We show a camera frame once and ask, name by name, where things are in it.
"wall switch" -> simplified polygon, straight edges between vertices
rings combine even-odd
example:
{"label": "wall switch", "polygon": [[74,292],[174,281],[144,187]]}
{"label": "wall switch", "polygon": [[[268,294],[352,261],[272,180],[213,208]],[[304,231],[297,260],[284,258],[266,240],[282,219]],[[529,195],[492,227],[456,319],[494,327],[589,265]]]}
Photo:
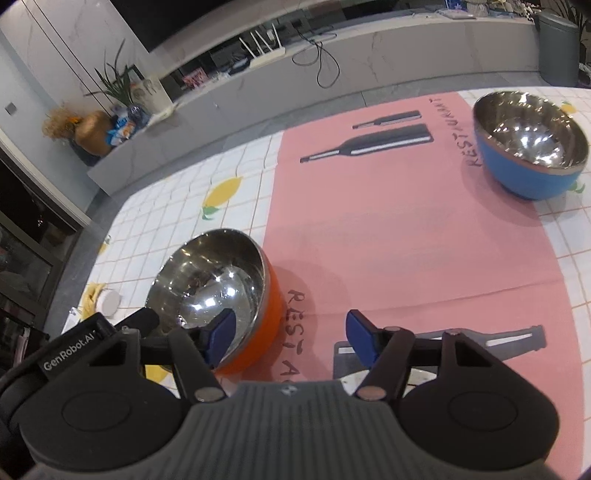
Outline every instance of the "wall switch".
{"label": "wall switch", "polygon": [[5,110],[8,112],[9,115],[12,115],[14,112],[17,111],[17,106],[14,103],[10,102],[6,107]]}

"trash can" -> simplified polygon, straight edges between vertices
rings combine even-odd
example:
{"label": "trash can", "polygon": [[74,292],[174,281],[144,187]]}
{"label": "trash can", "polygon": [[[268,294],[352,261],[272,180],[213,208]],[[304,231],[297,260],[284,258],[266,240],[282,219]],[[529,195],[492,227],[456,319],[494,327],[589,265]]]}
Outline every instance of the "trash can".
{"label": "trash can", "polygon": [[543,11],[536,22],[540,32],[540,75],[550,85],[579,84],[579,28],[566,18]]}

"brown vase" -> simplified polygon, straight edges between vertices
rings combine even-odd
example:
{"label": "brown vase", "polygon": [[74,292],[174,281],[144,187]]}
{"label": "brown vase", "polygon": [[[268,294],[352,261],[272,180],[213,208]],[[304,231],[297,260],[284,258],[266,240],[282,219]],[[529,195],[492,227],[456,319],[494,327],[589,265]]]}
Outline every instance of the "brown vase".
{"label": "brown vase", "polygon": [[97,110],[86,115],[76,126],[74,140],[88,153],[104,157],[111,151],[106,139],[107,132],[112,128],[109,115]]}

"bottle illustration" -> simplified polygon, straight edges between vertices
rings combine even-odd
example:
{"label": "bottle illustration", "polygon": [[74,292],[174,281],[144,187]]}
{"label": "bottle illustration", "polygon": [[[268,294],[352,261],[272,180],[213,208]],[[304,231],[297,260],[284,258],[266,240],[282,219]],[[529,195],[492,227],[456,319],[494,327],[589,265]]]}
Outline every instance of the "bottle illustration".
{"label": "bottle illustration", "polygon": [[364,122],[362,124],[353,125],[353,130],[364,127],[385,127],[386,125],[397,124],[400,122],[410,122],[411,120],[419,120],[423,116],[418,110],[412,112],[395,113],[394,115],[381,116],[375,120]]}
{"label": "bottle illustration", "polygon": [[309,157],[302,157],[300,163],[306,163],[326,157],[334,157],[336,155],[357,157],[360,155],[368,155],[375,152],[390,150],[392,148],[408,147],[432,141],[433,136],[428,130],[427,125],[409,125],[407,127],[394,128],[382,132],[349,138],[338,147],[315,153]]}
{"label": "bottle illustration", "polygon": [[[505,361],[525,353],[535,352],[547,346],[544,327],[536,325],[523,330],[500,333],[481,333],[460,328],[464,335],[483,346],[499,360]],[[416,334],[417,338],[440,340],[445,330]],[[347,341],[336,342],[333,358],[333,378],[343,378],[367,370]],[[420,370],[437,373],[437,367],[421,367]]]}

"pink placemat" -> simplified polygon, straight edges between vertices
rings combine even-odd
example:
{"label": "pink placemat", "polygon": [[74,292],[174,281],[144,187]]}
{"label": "pink placemat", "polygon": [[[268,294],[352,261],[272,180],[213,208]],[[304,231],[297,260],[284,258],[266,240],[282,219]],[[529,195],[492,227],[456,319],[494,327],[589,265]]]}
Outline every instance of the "pink placemat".
{"label": "pink placemat", "polygon": [[[403,124],[353,129],[419,110]],[[426,124],[433,142],[308,163],[362,134]],[[547,346],[508,361],[560,415],[549,464],[577,478],[582,461],[579,348],[564,281],[534,207],[510,196],[474,155],[472,114],[455,93],[387,103],[285,132],[264,250],[291,310],[245,377],[332,377],[345,314],[415,333],[544,328]]]}

